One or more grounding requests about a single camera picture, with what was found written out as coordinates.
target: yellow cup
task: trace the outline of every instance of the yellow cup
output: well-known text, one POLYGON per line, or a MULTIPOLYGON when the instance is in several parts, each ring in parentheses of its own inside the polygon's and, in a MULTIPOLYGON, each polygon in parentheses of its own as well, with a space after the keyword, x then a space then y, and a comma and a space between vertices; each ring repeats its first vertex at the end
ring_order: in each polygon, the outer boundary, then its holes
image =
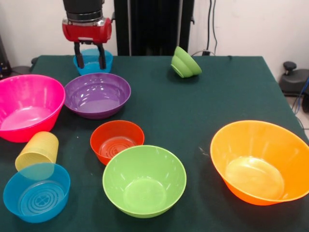
POLYGON ((50 132, 36 133, 15 160, 18 171, 36 163, 56 163, 59 141, 50 132))

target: blue bowl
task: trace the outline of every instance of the blue bowl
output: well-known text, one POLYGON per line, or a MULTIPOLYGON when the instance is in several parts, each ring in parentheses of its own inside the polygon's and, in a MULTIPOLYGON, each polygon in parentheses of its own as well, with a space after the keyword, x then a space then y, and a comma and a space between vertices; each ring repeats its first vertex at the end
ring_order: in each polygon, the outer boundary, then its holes
POLYGON ((48 221, 66 206, 70 190, 69 173, 60 165, 38 163, 20 170, 6 184, 6 208, 31 223, 48 221))
POLYGON ((96 48, 87 49, 81 51, 84 60, 84 68, 81 69, 77 66, 76 57, 74 56, 73 62, 75 67, 77 68, 80 75, 90 74, 90 73, 110 73, 112 69, 112 54, 105 50, 105 61, 106 61, 106 69, 100 69, 100 65, 98 63, 99 52, 96 48))

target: table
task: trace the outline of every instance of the table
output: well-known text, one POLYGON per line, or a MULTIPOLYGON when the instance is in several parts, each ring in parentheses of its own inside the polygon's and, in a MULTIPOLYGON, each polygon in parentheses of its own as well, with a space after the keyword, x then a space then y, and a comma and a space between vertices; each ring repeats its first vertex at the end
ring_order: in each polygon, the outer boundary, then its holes
MULTIPOLYGON (((242 119, 276 123, 308 142, 263 58, 196 57, 203 73, 189 79, 180 79, 170 61, 171 57, 115 57, 112 73, 130 83, 132 95, 109 119, 84 119, 62 108, 52 133, 59 139, 57 163, 71 177, 68 204, 56 218, 28 224, 0 201, 1 231, 309 231, 308 196, 273 206, 247 204, 228 190, 209 157, 216 131, 242 119), (91 150, 89 139, 97 126, 114 119, 140 125, 145 144, 168 149, 186 168, 183 196, 156 218, 130 217, 104 194, 104 165, 91 150)), ((72 56, 41 56, 33 73, 54 77, 63 85, 78 76, 72 56)), ((0 140, 1 193, 16 172, 14 160, 24 145, 0 140)))

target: purple bowl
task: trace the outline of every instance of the purple bowl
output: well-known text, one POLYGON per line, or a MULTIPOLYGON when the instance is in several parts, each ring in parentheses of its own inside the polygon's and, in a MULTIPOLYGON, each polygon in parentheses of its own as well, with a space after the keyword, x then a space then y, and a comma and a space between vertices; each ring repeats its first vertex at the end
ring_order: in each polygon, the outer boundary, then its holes
POLYGON ((116 114, 131 95, 129 83, 110 73, 79 76, 65 87, 65 105, 89 119, 104 119, 116 114))

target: electrical outlet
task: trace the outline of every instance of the electrical outlet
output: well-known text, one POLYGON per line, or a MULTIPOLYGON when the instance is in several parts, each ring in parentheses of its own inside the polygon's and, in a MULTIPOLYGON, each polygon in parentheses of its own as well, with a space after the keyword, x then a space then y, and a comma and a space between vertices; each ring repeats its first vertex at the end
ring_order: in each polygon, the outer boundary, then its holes
POLYGON ((202 53, 202 56, 210 56, 211 55, 211 52, 208 52, 208 51, 204 51, 202 53))

